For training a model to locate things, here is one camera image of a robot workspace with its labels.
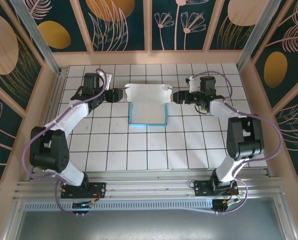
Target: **cable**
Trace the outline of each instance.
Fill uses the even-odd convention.
[[[229,94],[229,97],[225,97],[225,99],[229,99],[229,98],[231,98],[232,95],[233,95],[233,87],[232,87],[232,85],[231,85],[229,79],[228,79],[224,74],[222,74],[222,73],[220,73],[220,72],[217,72],[217,71],[204,71],[204,72],[201,72],[201,73],[199,73],[199,74],[194,75],[193,78],[196,78],[196,77],[198,77],[198,76],[200,76],[200,75],[210,74],[210,73],[211,73],[211,74],[215,74],[215,75],[220,75],[220,76],[222,76],[222,77],[226,80],[226,82],[228,83],[229,88],[230,88],[230,94]],[[269,160],[273,159],[273,158],[276,157],[276,156],[279,154],[279,152],[282,150],[282,148],[283,148],[283,144],[284,144],[284,138],[283,138],[283,135],[282,135],[281,131],[279,130],[279,128],[278,128],[273,122],[271,122],[271,121],[269,121],[269,120],[267,120],[267,119],[265,119],[264,117],[261,117],[261,116],[257,116],[257,115],[253,115],[253,114],[248,114],[248,113],[239,111],[239,110],[235,109],[233,106],[227,104],[226,102],[224,102],[224,105],[225,105],[226,107],[228,107],[229,109],[231,109],[232,111],[236,112],[237,114],[240,114],[240,115],[242,115],[242,116],[246,116],[246,117],[250,117],[250,118],[254,118],[254,119],[257,119],[257,120],[260,120],[260,121],[264,121],[264,122],[266,122],[267,124],[271,125],[271,126],[276,130],[276,132],[277,132],[278,135],[279,135],[279,146],[278,146],[277,150],[274,152],[274,154],[272,154],[271,156],[267,156],[267,157],[259,158],[259,159],[249,159],[249,160],[244,160],[244,161],[242,161],[242,162],[241,162],[241,163],[240,163],[240,164],[239,164],[239,165],[232,171],[232,177],[234,178],[234,180],[237,181],[237,182],[242,183],[242,184],[245,186],[245,189],[246,189],[245,198],[243,199],[242,203],[241,203],[238,207],[236,207],[235,209],[233,209],[233,210],[229,210],[229,211],[221,212],[223,215],[224,215],[224,214],[233,213],[233,212],[237,211],[238,209],[240,209],[240,208],[246,203],[246,201],[247,201],[247,199],[248,199],[248,194],[249,194],[248,185],[247,185],[243,180],[241,180],[241,179],[239,179],[239,178],[236,178],[236,174],[237,174],[238,169],[240,169],[240,167],[242,167],[243,164],[246,164],[246,163],[257,162],[257,161],[269,161]]]
[[[42,135],[44,135],[46,132],[48,132],[51,128],[53,128],[55,125],[57,125],[73,108],[75,108],[76,106],[79,106],[81,104],[85,104],[87,102],[90,102],[94,99],[97,99],[99,98],[106,90],[106,86],[107,86],[107,82],[108,82],[108,79],[107,79],[107,74],[100,68],[98,68],[96,70],[96,73],[102,73],[104,75],[104,84],[103,84],[103,88],[101,89],[101,91],[95,95],[95,96],[92,96],[86,100],[83,100],[83,101],[80,101],[80,102],[76,102],[75,104],[71,105],[70,107],[68,107],[62,114],[61,116],[54,121],[53,124],[51,124],[50,126],[46,127],[43,131],[41,131],[40,133],[38,133],[36,136],[34,136],[28,143],[27,145],[24,147],[23,149],[23,152],[22,152],[22,156],[21,156],[21,163],[22,163],[22,167],[23,169],[25,170],[25,172],[33,179],[43,179],[45,177],[48,177],[50,175],[52,175],[52,173],[48,173],[44,176],[37,176],[37,175],[33,175],[29,169],[27,168],[26,166],[26,153],[28,151],[28,148],[30,147],[30,145],[35,141],[37,140],[39,137],[41,137]]]
[[[195,109],[195,111],[196,111],[197,113],[199,113],[199,114],[203,114],[203,115],[207,115],[207,114],[208,114],[208,113],[203,113],[203,112],[199,111],[199,110],[197,109],[197,106],[198,106],[198,105],[194,105],[194,109]]]

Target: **metal frame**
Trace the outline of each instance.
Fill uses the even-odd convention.
[[[99,200],[99,206],[92,211],[187,209],[202,214],[209,213],[209,210],[201,208],[208,208],[211,199],[223,197],[195,197],[194,189],[189,186],[189,182],[194,179],[208,180],[211,173],[212,169],[87,172],[90,182],[107,183],[105,198]],[[281,179],[269,177],[265,168],[242,169],[238,177],[247,183],[249,198],[274,199],[285,239],[298,240],[298,231]],[[55,207],[55,183],[56,180],[53,178],[18,182],[3,240],[15,239],[25,211],[59,211]],[[245,196],[244,185],[239,184],[238,187],[240,196]],[[60,204],[69,210],[73,201],[74,199],[61,199]],[[145,207],[140,203],[153,204]]]
[[[251,54],[255,50],[257,44],[259,43],[261,37],[265,33],[267,27],[270,24],[273,16],[275,15],[277,9],[279,8],[281,0],[270,0],[264,8],[261,16],[259,17],[258,23],[255,25],[252,30],[241,55],[237,61],[237,68],[239,73],[242,72],[248,60],[251,57]]]

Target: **black grid line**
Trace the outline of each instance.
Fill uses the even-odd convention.
[[[177,74],[178,74],[178,67],[177,67],[177,64],[175,65],[175,69],[177,71]],[[182,104],[180,105],[180,108],[181,108],[181,115],[183,114],[183,106]],[[187,166],[188,166],[188,169],[189,169],[189,160],[188,160],[188,152],[187,152],[187,142],[186,142],[186,134],[185,134],[185,122],[184,122],[184,116],[181,117],[182,118],[182,126],[183,126],[183,137],[184,137],[184,146],[185,146],[185,155],[187,157]]]
[[[163,68],[163,65],[160,64],[160,71],[161,73],[159,74],[156,74],[156,75],[147,75],[147,65],[149,64],[144,64],[145,65],[145,75],[139,75],[140,77],[145,77],[144,78],[144,81],[143,83],[146,83],[148,84],[148,78],[155,78],[154,76],[159,76],[161,77],[161,83],[163,84],[163,76],[177,76],[175,80],[175,83],[178,84],[178,86],[180,85],[180,81],[183,79],[184,76],[186,75],[179,75],[178,74],[178,66],[175,64],[175,68],[176,68],[176,73],[177,74],[163,74],[162,72],[162,68]],[[114,70],[111,71],[113,72],[113,74],[116,72],[116,65],[112,65],[114,66]],[[126,75],[126,76],[118,76],[118,77],[129,77],[129,81],[127,81],[128,83],[131,82],[131,65],[129,66],[130,67],[130,74],[129,75]],[[63,98],[64,98],[64,93],[65,93],[65,90],[72,90],[74,91],[75,89],[71,89],[71,88],[68,88],[68,89],[65,89],[67,83],[68,83],[68,78],[80,78],[80,76],[70,76],[70,77],[66,77],[66,80],[65,80],[65,84],[64,84],[64,87],[63,87],[63,90],[62,90],[62,94],[61,94],[61,102],[60,102],[60,105],[58,107],[58,113],[60,113],[60,107],[61,107],[61,104],[67,104],[67,103],[64,103],[63,102]],[[226,82],[226,86],[227,86],[227,91],[229,93],[229,85],[227,84]],[[179,91],[179,90],[184,90],[184,89],[189,89],[188,87],[182,87],[182,88],[179,88],[179,87],[174,87],[175,90]],[[245,98],[242,98],[240,97],[239,99],[235,99],[235,100],[232,100],[230,99],[231,101],[231,104],[233,105],[234,101],[247,101],[247,99]],[[110,116],[95,116],[95,114],[93,114],[93,116],[91,116],[90,118],[92,118],[92,123],[91,123],[91,129],[90,131],[92,130],[92,127],[93,127],[93,120],[94,119],[101,119],[101,118],[110,118],[109,120],[109,131],[108,133],[91,133],[89,134],[89,143],[88,143],[88,149],[87,151],[69,151],[70,153],[87,153],[87,160],[86,160],[86,163],[85,163],[85,169],[87,169],[87,163],[88,163],[88,156],[89,156],[89,153],[101,153],[101,152],[107,152],[107,155],[106,155],[106,163],[105,163],[105,170],[108,169],[108,158],[109,158],[109,153],[113,153],[113,152],[126,152],[126,170],[128,170],[128,152],[146,152],[146,169],[148,170],[149,169],[149,162],[148,162],[148,152],[155,152],[155,151],[158,151],[158,152],[165,152],[166,154],[166,168],[169,169],[170,166],[169,166],[169,161],[170,161],[170,155],[168,156],[168,151],[186,151],[186,157],[187,157],[187,167],[189,168],[189,159],[188,159],[188,150],[190,151],[198,151],[198,150],[205,150],[206,152],[206,159],[207,159],[207,164],[208,164],[208,168],[210,168],[210,159],[208,158],[208,154],[207,154],[207,150],[225,150],[225,153],[227,153],[227,149],[225,147],[225,139],[224,139],[224,135],[223,135],[223,131],[224,129],[222,129],[223,127],[221,126],[220,124],[220,120],[218,119],[218,124],[219,124],[219,127],[220,129],[219,130],[208,130],[208,126],[203,126],[203,121],[202,121],[202,115],[201,114],[198,114],[198,115],[189,115],[190,112],[188,112],[188,114],[184,115],[184,109],[182,107],[182,105],[180,106],[180,110],[181,110],[181,113],[179,111],[178,115],[169,115],[168,117],[181,117],[182,119],[182,127],[183,127],[183,131],[170,131],[168,133],[183,133],[184,135],[184,146],[180,147],[179,149],[168,149],[168,142],[167,142],[167,130],[166,130],[166,127],[164,127],[164,131],[152,131],[152,132],[149,132],[149,129],[148,127],[146,126],[146,128],[142,131],[142,132],[132,132],[132,134],[146,134],[146,148],[144,148],[145,150],[128,150],[129,148],[129,131],[130,131],[130,127],[129,127],[129,124],[128,124],[128,127],[127,127],[127,142],[126,142],[126,147],[127,149],[126,150],[111,150],[109,151],[109,142],[110,142],[110,135],[113,134],[113,133],[110,133],[110,128],[111,128],[111,121],[112,121],[112,118],[121,118],[121,116],[112,116],[112,113],[113,113],[113,105],[111,104],[110,105]],[[129,113],[130,113],[130,104],[128,104],[128,116],[129,116]],[[196,116],[199,116],[200,117],[200,124],[201,124],[201,131],[185,131],[185,123],[184,123],[184,117],[196,117]],[[223,143],[223,148],[206,148],[206,139],[205,139],[205,134],[204,133],[207,133],[207,132],[220,132],[221,133],[221,138],[222,138],[222,143]],[[115,133],[115,134],[126,134],[125,132],[118,132],[118,133]],[[163,134],[164,133],[164,138],[165,138],[165,150],[163,149],[157,149],[157,150],[148,150],[148,133],[151,133],[151,134]],[[187,138],[186,138],[186,134],[185,133],[202,133],[203,135],[203,141],[204,141],[204,145],[203,146],[197,146],[198,148],[193,148],[193,149],[187,149]],[[96,150],[93,150],[93,151],[89,151],[90,150],[90,146],[91,146],[91,135],[99,135],[99,134],[107,134],[108,136],[108,143],[107,143],[107,149],[106,151],[105,150],[100,150],[100,151],[96,151]],[[73,138],[73,135],[86,135],[85,133],[75,133],[75,134],[70,134],[69,137],[68,137],[68,141],[70,141],[70,143],[68,144],[68,148],[70,149],[71,146],[73,145],[72,143],[72,138]]]

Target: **floor tile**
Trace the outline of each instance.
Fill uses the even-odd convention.
[[[235,63],[222,63],[224,74],[239,74]]]
[[[84,172],[86,170],[87,152],[70,152],[70,162],[79,170]]]
[[[177,64],[177,74],[178,75],[193,75],[193,69],[191,64]]]
[[[112,103],[103,102],[93,110],[94,118],[109,118],[111,116]]]
[[[146,75],[146,65],[145,64],[133,64],[131,65],[131,76],[145,76]]]
[[[148,133],[147,147],[148,150],[166,150],[166,134]]]
[[[179,88],[178,76],[177,75],[163,75],[162,84],[170,85],[173,88]]]
[[[111,134],[121,134],[128,132],[128,117],[112,117],[110,123]]]
[[[207,68],[208,68],[208,71],[215,71],[215,72],[224,74],[221,63],[207,63]]]
[[[183,132],[167,132],[167,149],[168,150],[185,150],[185,134]]]
[[[224,149],[223,136],[221,131],[204,131],[205,147],[207,149]]]
[[[127,151],[128,134],[110,134],[108,151]]]
[[[128,151],[145,151],[147,150],[146,133],[129,133]]]
[[[115,75],[115,65],[100,65],[100,68],[106,73],[106,74],[113,74]]]
[[[231,99],[232,100],[246,100],[246,94],[244,88],[242,86],[234,86],[232,88],[233,94]]]
[[[188,169],[186,150],[168,150],[167,154],[169,169]]]
[[[162,84],[162,76],[147,76],[146,77],[147,84]]]
[[[207,149],[209,168],[218,168],[226,157],[224,149]]]
[[[92,134],[107,134],[109,132],[110,118],[97,117],[92,119]]]
[[[130,83],[130,76],[116,76],[114,77],[113,87],[115,89],[123,89],[126,84]]]
[[[147,152],[130,151],[127,157],[127,170],[146,170],[147,169]]]
[[[70,143],[70,152],[87,152],[90,134],[73,134]]]
[[[203,130],[200,116],[184,116],[183,124],[185,132],[201,132]]]
[[[109,134],[91,134],[89,152],[108,151]]]
[[[177,75],[176,64],[161,64],[162,75]]]
[[[205,63],[191,64],[191,66],[193,74],[195,75],[208,71],[207,64]]]
[[[160,64],[147,64],[146,66],[146,75],[161,75],[161,65]]]
[[[86,73],[95,73],[97,69],[100,68],[100,65],[87,65],[84,67],[84,73],[83,75],[85,75]]]
[[[216,116],[202,115],[201,123],[204,132],[220,131],[219,119]]]
[[[105,171],[107,165],[107,152],[88,152],[87,165],[85,170],[87,172]]]
[[[231,86],[233,86],[233,87],[242,87],[243,86],[240,76],[238,74],[227,74],[225,76],[228,78],[229,82],[231,83]]]
[[[167,168],[167,151],[148,151],[148,170]]]
[[[126,170],[127,169],[127,152],[110,151],[108,152],[107,170]]]
[[[204,134],[201,131],[185,132],[185,144],[187,149],[205,149]]]
[[[189,169],[207,169],[206,150],[187,150]]]
[[[131,76],[130,83],[131,84],[145,84],[146,76]]]
[[[169,116],[168,123],[165,127],[166,132],[183,132],[184,124],[182,116]]]
[[[83,77],[85,71],[85,66],[70,66],[67,77]]]
[[[74,127],[73,134],[90,134],[92,118],[83,118]]]
[[[115,76],[130,76],[130,65],[116,65]]]
[[[78,88],[82,85],[83,78],[82,77],[68,77],[65,82],[64,89],[65,90],[78,90]]]
[[[128,102],[115,102],[112,104],[111,117],[128,117],[128,116],[129,116]]]

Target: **white tile floor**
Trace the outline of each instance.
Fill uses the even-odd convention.
[[[128,83],[169,84],[173,92],[187,90],[185,78],[201,72],[224,73],[233,86],[232,105],[250,113],[235,64],[135,64],[71,66],[59,111],[83,82],[85,73],[101,68],[114,74],[111,87]],[[218,95],[229,96],[225,80],[216,75]],[[130,126],[129,103],[102,103],[68,137],[70,160],[81,171],[217,168],[226,156],[227,119],[200,115],[194,105],[168,103],[168,124]],[[266,167],[256,162],[245,167]]]

